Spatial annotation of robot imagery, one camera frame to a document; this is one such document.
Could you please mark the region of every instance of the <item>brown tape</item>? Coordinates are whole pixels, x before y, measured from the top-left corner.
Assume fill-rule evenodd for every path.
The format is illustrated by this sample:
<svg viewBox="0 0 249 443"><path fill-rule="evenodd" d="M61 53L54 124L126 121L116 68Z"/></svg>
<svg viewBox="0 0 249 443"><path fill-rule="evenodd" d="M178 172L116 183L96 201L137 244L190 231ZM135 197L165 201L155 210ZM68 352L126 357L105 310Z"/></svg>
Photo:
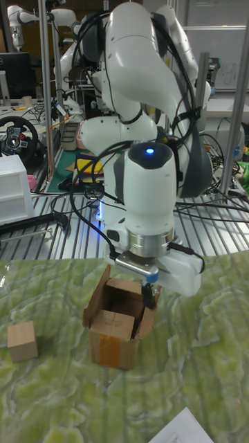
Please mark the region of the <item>brown tape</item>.
<svg viewBox="0 0 249 443"><path fill-rule="evenodd" d="M100 334L100 364L110 368L120 367L120 338Z"/></svg>

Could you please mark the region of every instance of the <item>racing steering wheel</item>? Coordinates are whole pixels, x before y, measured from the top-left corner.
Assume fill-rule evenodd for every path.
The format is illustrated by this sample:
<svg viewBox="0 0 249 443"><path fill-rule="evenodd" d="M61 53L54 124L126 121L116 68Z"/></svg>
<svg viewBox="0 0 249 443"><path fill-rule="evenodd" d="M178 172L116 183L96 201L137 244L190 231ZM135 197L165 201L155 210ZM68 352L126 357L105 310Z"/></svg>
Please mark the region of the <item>racing steering wheel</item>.
<svg viewBox="0 0 249 443"><path fill-rule="evenodd" d="M26 165L35 155L38 144L38 134L35 127L28 120L22 117L10 116L0 119L0 127L7 123L14 123L8 126L6 131L6 139L0 143L0 152L4 155L18 154ZM32 139L25 135L25 131L32 134Z"/></svg>

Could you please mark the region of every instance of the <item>wooden cube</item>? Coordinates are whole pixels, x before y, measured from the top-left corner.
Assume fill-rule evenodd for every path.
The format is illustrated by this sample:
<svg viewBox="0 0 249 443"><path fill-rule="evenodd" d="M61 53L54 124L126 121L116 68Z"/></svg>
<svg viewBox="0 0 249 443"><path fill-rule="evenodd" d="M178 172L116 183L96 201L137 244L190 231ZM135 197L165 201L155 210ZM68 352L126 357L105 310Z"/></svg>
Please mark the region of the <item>wooden cube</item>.
<svg viewBox="0 0 249 443"><path fill-rule="evenodd" d="M38 357L34 323L8 326L8 350L13 363Z"/></svg>

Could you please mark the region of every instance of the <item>white paper sheet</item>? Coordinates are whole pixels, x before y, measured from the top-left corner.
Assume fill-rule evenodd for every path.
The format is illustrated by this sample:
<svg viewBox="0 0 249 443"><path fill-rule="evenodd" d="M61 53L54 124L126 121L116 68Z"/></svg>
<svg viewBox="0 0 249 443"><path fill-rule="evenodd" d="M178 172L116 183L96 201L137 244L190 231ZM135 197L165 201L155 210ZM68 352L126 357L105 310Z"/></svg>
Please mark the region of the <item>white paper sheet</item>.
<svg viewBox="0 0 249 443"><path fill-rule="evenodd" d="M150 443L214 443L188 408L182 410Z"/></svg>

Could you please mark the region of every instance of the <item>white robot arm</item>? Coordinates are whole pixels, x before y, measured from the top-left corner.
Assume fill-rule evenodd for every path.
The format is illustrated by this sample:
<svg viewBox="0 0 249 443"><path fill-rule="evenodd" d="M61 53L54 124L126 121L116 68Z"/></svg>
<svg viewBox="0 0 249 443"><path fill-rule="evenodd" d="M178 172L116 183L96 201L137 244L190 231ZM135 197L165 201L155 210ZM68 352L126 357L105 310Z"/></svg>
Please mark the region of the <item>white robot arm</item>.
<svg viewBox="0 0 249 443"><path fill-rule="evenodd" d="M75 13L72 10L52 9L51 14L48 13L48 22L51 22L53 17L58 26L68 26L74 33L77 33L79 22L76 20ZM35 10L29 12L19 6L9 6L8 19L14 47L18 51L21 51L22 46L25 44L22 35L22 26L39 22L39 15Z"/></svg>
<svg viewBox="0 0 249 443"><path fill-rule="evenodd" d="M171 10L163 11L165 17L168 12L173 17ZM181 47L182 38L187 38L175 17L169 28ZM187 41L184 46L181 59L194 84L198 68ZM105 233L116 250L107 250L107 259L140 278L149 290L157 282L192 296L201 284L203 260L174 241L173 209L176 195L196 197L209 186L212 166L192 124L196 110L179 77L162 61L156 23L142 6L124 3L111 13L100 66L94 80L115 115L83 122L82 141L96 155L112 143L135 141L104 167L105 190L116 193L126 209L122 219L118 205L104 207ZM174 126L167 145L156 142L158 129L141 111L141 103L160 109ZM183 136L184 143L179 143ZM103 202L113 204L108 197Z"/></svg>

